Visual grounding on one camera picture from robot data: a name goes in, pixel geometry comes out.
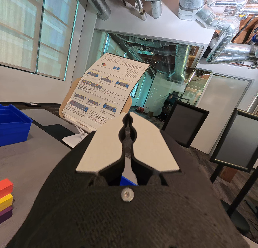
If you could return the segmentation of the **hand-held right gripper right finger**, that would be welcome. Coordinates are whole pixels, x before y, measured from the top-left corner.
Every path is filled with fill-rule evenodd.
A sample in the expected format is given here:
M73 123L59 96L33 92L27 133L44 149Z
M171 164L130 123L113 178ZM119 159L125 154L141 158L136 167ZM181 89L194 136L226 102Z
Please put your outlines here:
M160 130L134 112L128 114L131 168L138 185L147 185L151 176L179 172L180 168Z

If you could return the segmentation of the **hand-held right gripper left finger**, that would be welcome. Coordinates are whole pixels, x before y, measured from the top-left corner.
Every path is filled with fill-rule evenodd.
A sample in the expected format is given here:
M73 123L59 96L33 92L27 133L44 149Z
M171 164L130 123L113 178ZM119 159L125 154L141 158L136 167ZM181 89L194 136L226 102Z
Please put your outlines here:
M103 176L108 185L120 185L125 168L123 140L127 113L121 113L94 133L77 168L77 173Z

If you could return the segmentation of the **blue plastic bin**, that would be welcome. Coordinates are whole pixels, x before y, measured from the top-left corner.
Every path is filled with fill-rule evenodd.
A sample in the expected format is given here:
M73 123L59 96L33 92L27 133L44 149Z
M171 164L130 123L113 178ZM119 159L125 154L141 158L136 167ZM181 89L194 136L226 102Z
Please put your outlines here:
M14 105L0 105L0 146L27 141L33 120Z
M137 184L133 183L129 179L125 178L124 176L121 176L121 181L119 186L137 186Z

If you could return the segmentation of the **orange cube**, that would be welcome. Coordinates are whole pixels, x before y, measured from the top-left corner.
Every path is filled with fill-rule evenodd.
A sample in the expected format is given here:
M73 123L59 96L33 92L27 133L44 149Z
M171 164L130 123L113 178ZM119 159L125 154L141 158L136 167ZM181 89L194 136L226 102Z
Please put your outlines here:
M0 198L11 194L13 191L13 183L9 179L3 179L0 181Z

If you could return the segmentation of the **yellow cube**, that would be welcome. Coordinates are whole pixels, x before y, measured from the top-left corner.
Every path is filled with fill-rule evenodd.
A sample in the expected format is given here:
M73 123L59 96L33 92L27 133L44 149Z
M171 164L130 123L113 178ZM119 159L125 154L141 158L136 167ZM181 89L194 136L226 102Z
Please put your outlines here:
M13 203L13 196L12 194L7 194L6 196L0 199L0 212L4 209L10 207Z

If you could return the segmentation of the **purple cube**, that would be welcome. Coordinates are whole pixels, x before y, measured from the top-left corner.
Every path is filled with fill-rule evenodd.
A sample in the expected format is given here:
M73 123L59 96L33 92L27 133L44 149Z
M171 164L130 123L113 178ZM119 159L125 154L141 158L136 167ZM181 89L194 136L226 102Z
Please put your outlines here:
M13 207L12 205L0 211L0 224L11 218Z

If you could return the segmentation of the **black panel stand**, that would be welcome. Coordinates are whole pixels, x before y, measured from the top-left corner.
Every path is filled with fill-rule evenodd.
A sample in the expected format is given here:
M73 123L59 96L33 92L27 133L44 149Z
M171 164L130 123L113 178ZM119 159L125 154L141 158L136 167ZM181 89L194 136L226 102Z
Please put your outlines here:
M208 114L204 109L175 101L162 130L181 146L189 148Z

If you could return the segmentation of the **small paned window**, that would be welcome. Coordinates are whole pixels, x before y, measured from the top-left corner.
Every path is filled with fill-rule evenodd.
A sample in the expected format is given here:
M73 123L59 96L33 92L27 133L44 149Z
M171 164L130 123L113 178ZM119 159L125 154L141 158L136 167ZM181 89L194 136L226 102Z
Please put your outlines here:
M136 83L136 85L135 85L134 88L132 89L132 91L131 91L131 93L130 93L130 96L131 96L132 98L135 97L136 92L137 92L137 89L138 89L138 86L139 86L139 83Z

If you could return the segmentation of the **wooden instruction board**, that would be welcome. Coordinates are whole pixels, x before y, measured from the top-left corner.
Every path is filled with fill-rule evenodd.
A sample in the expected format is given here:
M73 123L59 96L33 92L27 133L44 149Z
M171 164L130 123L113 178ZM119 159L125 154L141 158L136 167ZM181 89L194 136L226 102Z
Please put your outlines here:
M121 113L148 67L147 63L105 53L75 83L64 119L88 133L98 129Z

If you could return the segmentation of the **frosted glass door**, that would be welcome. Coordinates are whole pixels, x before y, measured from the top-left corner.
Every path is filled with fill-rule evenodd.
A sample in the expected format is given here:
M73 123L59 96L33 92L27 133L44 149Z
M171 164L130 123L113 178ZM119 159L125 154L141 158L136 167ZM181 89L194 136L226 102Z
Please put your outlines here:
M233 110L239 105L251 80L213 74L197 107L209 111L191 146L209 154L217 144Z

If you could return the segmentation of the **grey display panel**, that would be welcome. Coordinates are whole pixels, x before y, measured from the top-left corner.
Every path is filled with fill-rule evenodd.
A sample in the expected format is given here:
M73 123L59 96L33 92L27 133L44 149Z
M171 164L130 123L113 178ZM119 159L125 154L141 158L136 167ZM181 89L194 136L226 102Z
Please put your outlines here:
M258 157L258 116L235 108L210 162L250 172Z

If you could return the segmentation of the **black metal pole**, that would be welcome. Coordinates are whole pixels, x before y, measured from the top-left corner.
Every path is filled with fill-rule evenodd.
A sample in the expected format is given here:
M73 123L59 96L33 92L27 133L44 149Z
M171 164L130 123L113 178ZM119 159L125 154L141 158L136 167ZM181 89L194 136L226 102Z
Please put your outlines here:
M251 174L247 182L244 184L243 188L240 190L230 207L227 209L227 214L229 217L232 216L238 205L241 203L243 198L247 195L253 184L258 179L258 167L254 170L254 172Z

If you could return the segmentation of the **black round stand base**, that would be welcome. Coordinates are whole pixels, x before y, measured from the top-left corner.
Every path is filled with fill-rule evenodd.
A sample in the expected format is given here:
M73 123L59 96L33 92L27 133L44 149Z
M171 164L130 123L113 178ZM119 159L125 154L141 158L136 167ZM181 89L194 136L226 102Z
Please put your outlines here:
M235 227L237 228L237 230L242 235L246 236L250 232L250 225L237 210L234 210L230 218L233 224L235 225Z

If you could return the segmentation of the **large gridded window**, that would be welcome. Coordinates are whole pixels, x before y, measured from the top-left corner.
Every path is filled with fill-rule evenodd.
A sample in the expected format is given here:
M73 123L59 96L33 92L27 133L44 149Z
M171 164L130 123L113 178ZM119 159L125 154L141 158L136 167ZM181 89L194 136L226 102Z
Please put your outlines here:
M0 64L65 81L79 0L0 0Z

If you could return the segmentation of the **shiny metal ceiling pipe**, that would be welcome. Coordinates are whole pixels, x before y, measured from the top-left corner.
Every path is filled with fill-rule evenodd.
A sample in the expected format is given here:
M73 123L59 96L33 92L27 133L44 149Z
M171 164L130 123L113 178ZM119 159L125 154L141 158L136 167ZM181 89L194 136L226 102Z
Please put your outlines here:
M141 15L142 20L146 21L147 20L147 16L146 16L146 12L144 10L144 6L143 6L142 0L135 0L135 3L137 5L137 7L138 7L139 14Z

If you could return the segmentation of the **ribbed duct behind glass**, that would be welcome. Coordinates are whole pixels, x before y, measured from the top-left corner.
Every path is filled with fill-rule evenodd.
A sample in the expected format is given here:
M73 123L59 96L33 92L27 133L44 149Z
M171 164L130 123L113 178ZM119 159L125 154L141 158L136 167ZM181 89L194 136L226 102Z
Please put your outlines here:
M185 71L191 45L177 44L175 49L174 71L169 73L167 78L170 82L182 83L185 80Z

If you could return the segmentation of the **large branching silver duct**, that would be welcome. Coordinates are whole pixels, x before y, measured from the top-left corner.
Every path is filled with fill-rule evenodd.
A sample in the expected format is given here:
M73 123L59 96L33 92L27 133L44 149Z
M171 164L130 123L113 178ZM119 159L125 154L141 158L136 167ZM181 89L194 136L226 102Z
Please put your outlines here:
M178 17L198 21L203 27L220 31L210 41L210 64L257 62L257 45L232 43L240 29L240 21L257 14L257 0L179 0Z

